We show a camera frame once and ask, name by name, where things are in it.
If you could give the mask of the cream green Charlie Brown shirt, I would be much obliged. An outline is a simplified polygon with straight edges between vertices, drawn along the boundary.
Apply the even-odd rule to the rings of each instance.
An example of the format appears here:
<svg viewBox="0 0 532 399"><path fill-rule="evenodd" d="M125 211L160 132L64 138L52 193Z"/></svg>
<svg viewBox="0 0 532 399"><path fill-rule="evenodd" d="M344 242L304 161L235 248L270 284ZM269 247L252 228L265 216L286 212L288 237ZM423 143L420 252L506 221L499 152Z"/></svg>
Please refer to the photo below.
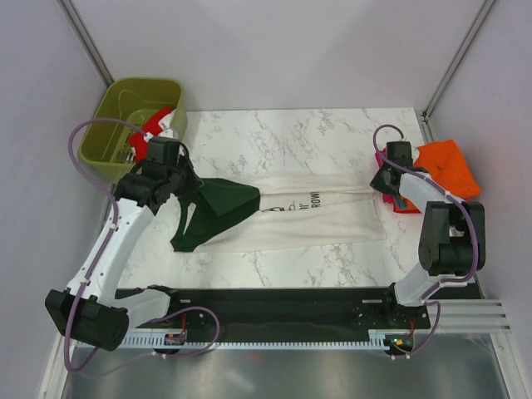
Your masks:
<svg viewBox="0 0 532 399"><path fill-rule="evenodd" d="M204 180L179 198L170 243L180 253L250 253L385 237L374 192L362 175L260 176Z"/></svg>

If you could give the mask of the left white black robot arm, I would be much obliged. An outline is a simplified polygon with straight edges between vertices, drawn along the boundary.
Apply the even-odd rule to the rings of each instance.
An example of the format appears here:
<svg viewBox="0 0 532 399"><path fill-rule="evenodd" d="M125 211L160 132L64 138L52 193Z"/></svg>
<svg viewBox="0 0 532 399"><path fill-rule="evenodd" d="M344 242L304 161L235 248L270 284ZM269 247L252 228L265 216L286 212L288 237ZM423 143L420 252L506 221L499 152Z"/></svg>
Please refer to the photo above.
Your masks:
<svg viewBox="0 0 532 399"><path fill-rule="evenodd" d="M46 296L45 308L64 338L110 352L129 330L151 319L165 327L180 322L183 308L163 289L142 288L121 299L116 290L132 250L160 207L201 185L182 142L149 140L146 158L117 183L112 215L86 261L65 289Z"/></svg>

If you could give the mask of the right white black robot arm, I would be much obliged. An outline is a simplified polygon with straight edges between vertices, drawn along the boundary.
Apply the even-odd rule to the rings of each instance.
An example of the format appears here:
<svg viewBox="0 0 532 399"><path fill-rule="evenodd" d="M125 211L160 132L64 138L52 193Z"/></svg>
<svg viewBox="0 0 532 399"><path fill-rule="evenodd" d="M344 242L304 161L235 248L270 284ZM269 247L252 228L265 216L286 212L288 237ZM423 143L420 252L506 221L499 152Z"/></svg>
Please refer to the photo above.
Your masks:
<svg viewBox="0 0 532 399"><path fill-rule="evenodd" d="M467 284L484 267L485 207L451 194L416 168L407 141L388 142L377 155L382 164L370 186L395 200L409 200L423 213L418 263L393 284L395 298L380 308L382 321L396 328L410 318L410 307L421 306L445 286Z"/></svg>

